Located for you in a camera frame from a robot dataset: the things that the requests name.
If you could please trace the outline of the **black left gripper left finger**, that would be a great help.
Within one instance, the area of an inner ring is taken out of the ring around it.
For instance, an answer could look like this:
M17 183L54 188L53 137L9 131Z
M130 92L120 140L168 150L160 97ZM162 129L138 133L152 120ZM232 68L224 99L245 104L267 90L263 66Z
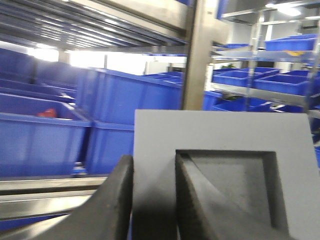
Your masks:
M133 201L133 157L123 155L108 178L81 206L48 226L38 222L3 240L125 240Z

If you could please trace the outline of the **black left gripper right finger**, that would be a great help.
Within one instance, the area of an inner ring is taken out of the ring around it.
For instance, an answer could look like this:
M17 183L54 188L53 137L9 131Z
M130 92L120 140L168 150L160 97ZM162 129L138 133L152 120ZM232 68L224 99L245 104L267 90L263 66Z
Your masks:
M187 153L175 157L176 217L182 240L288 240L223 195Z

